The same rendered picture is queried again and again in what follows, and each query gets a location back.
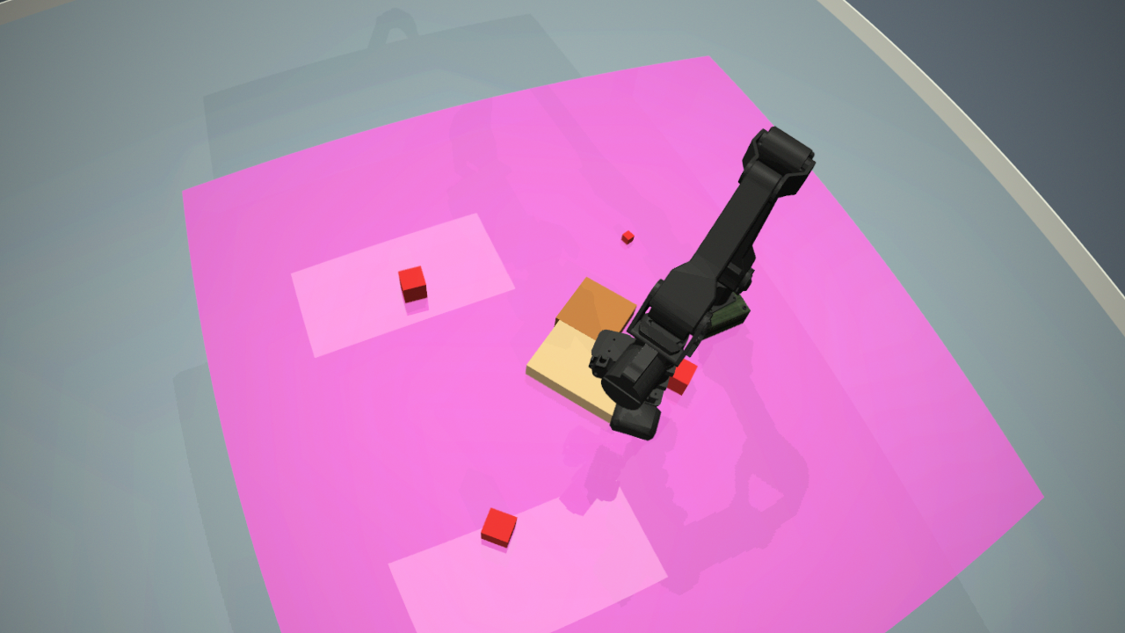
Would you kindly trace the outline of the brown square block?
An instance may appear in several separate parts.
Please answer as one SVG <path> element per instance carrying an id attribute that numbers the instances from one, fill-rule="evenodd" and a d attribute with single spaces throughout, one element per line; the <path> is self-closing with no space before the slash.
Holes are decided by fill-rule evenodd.
<path id="1" fill-rule="evenodd" d="M 574 329 L 596 340 L 601 331 L 622 333 L 634 317 L 634 302 L 585 277 L 577 291 L 562 306 L 562 311 L 557 314 L 555 326 L 559 320 L 565 322 Z"/>

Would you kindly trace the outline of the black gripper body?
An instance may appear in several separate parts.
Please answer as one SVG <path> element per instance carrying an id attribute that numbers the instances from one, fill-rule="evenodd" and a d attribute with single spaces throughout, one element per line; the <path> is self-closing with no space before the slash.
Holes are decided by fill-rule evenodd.
<path id="1" fill-rule="evenodd" d="M 644 405 L 636 410 L 627 410 L 615 404 L 613 416 L 611 417 L 610 424 L 608 424 L 611 429 L 615 429 L 618 433 L 623 433 L 623 435 L 631 435 L 636 438 L 642 438 L 650 441 L 655 437 L 658 428 L 658 424 L 662 417 L 662 412 L 657 406 L 645 403 L 655 403 L 660 397 L 662 391 L 666 391 L 668 383 L 670 383 L 670 377 L 675 374 L 676 367 L 666 367 L 666 372 L 662 377 L 662 380 L 654 388 L 650 397 L 644 401 Z"/>

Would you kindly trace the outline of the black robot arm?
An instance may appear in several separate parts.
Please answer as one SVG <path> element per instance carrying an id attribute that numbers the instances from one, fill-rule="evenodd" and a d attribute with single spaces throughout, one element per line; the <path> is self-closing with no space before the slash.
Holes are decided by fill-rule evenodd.
<path id="1" fill-rule="evenodd" d="M 695 255 L 652 286 L 627 329 L 629 335 L 598 333 L 588 367 L 602 378 L 612 401 L 630 412 L 640 408 L 666 367 L 680 367 L 693 355 L 712 327 L 712 313 L 736 302 L 735 293 L 747 291 L 754 277 L 754 241 L 777 198 L 796 195 L 806 183 L 816 164 L 812 159 L 811 148 L 776 126 L 756 133 L 742 159 L 740 186 Z M 649 308 L 650 319 L 642 322 Z"/>

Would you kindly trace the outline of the tan rectangular board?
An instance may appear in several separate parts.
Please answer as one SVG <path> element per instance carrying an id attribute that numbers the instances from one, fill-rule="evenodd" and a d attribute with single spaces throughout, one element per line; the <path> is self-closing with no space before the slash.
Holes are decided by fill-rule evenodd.
<path id="1" fill-rule="evenodd" d="M 598 419 L 610 422 L 615 403 L 603 390 L 602 378 L 594 377 L 588 367 L 595 341 L 565 322 L 557 322 L 526 363 L 526 376 L 596 414 Z"/>

